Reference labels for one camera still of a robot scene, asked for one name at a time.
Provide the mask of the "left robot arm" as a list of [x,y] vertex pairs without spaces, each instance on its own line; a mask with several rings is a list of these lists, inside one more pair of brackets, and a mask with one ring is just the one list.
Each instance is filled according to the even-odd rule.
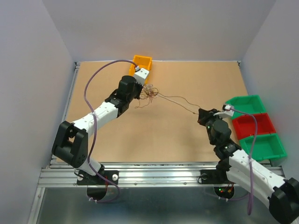
[[73,168],[87,173],[92,183],[101,183],[105,179],[103,166],[88,154],[89,138],[93,136],[96,139],[99,128],[121,116],[133,99],[140,98],[147,76],[147,72],[145,75],[123,76],[118,88],[98,108],[71,123],[62,122],[58,127],[52,154]]

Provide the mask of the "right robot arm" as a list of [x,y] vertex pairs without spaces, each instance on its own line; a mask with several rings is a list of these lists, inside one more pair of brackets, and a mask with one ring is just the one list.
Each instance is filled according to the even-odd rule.
[[231,139],[231,129],[224,118],[233,116],[236,111],[228,104],[223,105],[222,111],[198,109],[198,123],[206,128],[209,142],[220,159],[215,177],[220,182],[236,183],[248,191],[249,215],[253,200],[257,198],[275,220],[291,224],[299,217],[299,182],[273,173]]

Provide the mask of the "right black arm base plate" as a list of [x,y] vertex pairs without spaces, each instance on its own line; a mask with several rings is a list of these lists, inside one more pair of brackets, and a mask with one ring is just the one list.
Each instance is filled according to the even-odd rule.
[[227,184],[226,173],[217,169],[201,169],[197,179],[199,184]]

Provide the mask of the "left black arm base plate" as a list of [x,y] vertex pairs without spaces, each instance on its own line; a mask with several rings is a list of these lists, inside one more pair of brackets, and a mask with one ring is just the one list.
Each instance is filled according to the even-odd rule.
[[[98,177],[97,175],[92,176],[88,173],[76,169],[74,174],[77,176],[77,185],[79,186],[87,186],[87,185],[110,185],[102,178]],[[119,171],[117,170],[105,170],[104,174],[102,174],[106,179],[110,180],[114,184],[118,184],[119,180]]]

